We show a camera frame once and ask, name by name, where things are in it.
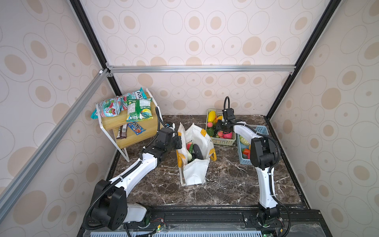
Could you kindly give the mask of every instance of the yellow fruit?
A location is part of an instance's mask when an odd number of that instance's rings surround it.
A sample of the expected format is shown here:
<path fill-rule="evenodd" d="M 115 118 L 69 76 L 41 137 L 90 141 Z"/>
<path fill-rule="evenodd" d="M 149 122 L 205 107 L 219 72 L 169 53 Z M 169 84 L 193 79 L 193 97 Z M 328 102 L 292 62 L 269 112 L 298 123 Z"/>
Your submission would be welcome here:
<path fill-rule="evenodd" d="M 216 112 L 212 110 L 208 114 L 208 122 L 213 122 L 215 119 L 216 119 Z"/>

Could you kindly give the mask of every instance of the wall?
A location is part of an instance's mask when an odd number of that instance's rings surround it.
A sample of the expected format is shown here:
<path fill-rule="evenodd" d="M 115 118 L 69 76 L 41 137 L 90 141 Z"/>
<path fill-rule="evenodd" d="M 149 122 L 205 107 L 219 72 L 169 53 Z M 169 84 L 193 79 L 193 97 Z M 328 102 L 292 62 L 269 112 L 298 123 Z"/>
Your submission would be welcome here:
<path fill-rule="evenodd" d="M 2 192 L 100 66 L 64 0 L 0 1 L 0 61 Z M 113 95 L 103 82 L 1 223 L 0 236 L 76 236 L 115 150 L 89 116 L 95 102 Z"/>
<path fill-rule="evenodd" d="M 271 122 L 334 237 L 378 236 L 379 1 L 346 1 Z"/>
<path fill-rule="evenodd" d="M 329 1 L 81 2 L 110 64 L 156 66 L 294 64 Z M 125 90 L 143 86 L 159 91 L 156 99 L 168 115 L 204 115 L 208 108 L 220 108 L 225 96 L 235 101 L 236 114 L 266 115 L 282 87 L 280 82 L 289 75 L 274 74 L 149 73 L 116 77 Z M 212 82 L 207 83 L 209 76 Z M 262 78 L 261 83 L 253 82 L 256 77 Z"/>

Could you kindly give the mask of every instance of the dark marble tabletop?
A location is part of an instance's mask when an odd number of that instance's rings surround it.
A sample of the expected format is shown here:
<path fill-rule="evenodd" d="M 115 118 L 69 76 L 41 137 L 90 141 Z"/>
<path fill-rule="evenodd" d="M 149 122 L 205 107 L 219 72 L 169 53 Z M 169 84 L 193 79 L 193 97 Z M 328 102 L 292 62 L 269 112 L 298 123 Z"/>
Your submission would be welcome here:
<path fill-rule="evenodd" d="M 167 115 L 166 122 L 174 122 L 179 127 L 182 122 L 185 129 L 192 123 L 205 128 L 206 115 Z M 247 124 L 264 125 L 262 116 L 238 116 Z M 127 148 L 130 162 L 121 156 L 114 176 L 122 173 L 138 159 L 139 151 L 150 142 L 150 139 Z M 237 153 L 237 141 L 233 146 L 215 145 L 217 160 L 209 163 L 206 183 L 182 187 L 176 153 L 162 161 L 158 167 L 148 173 L 136 185 L 128 196 L 129 203 L 144 205 L 252 205 L 259 202 L 258 176 L 252 165 L 241 165 Z M 275 192 L 285 204 L 301 203 L 298 192 L 290 174 L 281 160 L 274 172 Z"/>

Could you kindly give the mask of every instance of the blue plastic basket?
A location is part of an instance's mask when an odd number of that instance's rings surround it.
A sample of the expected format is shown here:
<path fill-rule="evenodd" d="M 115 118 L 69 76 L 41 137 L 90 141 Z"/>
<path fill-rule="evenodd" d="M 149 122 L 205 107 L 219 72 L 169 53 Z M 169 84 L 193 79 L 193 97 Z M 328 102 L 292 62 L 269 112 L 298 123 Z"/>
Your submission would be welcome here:
<path fill-rule="evenodd" d="M 261 126 L 261 125 L 250 125 L 253 129 L 255 129 L 257 132 L 261 134 L 268 135 L 267 127 L 266 126 Z M 250 159 L 244 159 L 242 156 L 241 149 L 244 148 L 249 148 L 249 146 L 246 146 L 240 142 L 240 135 L 236 133 L 236 140 L 237 140 L 237 145 L 238 145 L 238 156 L 240 158 L 240 164 L 241 165 L 252 165 Z"/>

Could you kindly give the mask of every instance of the plastic basket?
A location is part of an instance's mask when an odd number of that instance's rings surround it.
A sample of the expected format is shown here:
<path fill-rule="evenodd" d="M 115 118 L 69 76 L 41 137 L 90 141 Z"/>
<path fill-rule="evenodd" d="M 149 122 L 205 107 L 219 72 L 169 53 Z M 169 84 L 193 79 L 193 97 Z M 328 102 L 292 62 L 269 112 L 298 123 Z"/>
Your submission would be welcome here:
<path fill-rule="evenodd" d="M 261 134 L 265 134 L 265 135 L 268 135 L 268 131 L 267 131 L 267 127 L 266 126 L 261 126 L 261 125 L 250 125 L 250 127 L 252 127 L 253 129 L 255 129 L 257 132 L 261 133 Z M 241 149 L 244 149 L 244 148 L 249 148 L 249 146 L 246 146 L 244 144 L 242 144 L 240 142 L 240 136 L 238 134 L 236 134 L 236 137 L 237 137 L 237 145 L 238 145 L 238 156 L 240 158 L 240 164 L 241 165 L 252 165 L 250 159 L 245 159 L 243 158 L 242 156 L 242 152 L 241 152 Z"/>
<path fill-rule="evenodd" d="M 207 122 L 208 122 L 208 114 L 210 111 L 216 112 L 216 116 L 221 116 L 222 115 L 222 110 L 217 110 L 215 108 L 210 108 L 208 109 L 207 112 L 207 121 L 205 122 L 205 127 L 207 127 Z M 225 138 L 217 138 L 217 137 L 211 137 L 213 144 L 219 144 L 219 145 L 226 145 L 226 146 L 232 146 L 234 141 L 236 140 L 236 133 L 233 132 L 232 138 L 231 139 L 225 139 Z"/>

